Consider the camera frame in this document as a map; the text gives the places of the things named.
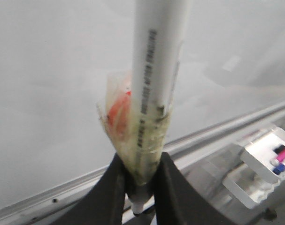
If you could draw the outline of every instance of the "pink marker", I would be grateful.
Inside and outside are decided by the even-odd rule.
[[[285,150],[282,151],[276,158],[276,160],[278,160],[280,163],[283,162],[283,160],[285,159]]]

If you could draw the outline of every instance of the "whiteboard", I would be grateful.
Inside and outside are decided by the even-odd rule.
[[[107,165],[133,0],[0,0],[0,209]],[[285,99],[285,0],[194,0],[167,142]]]

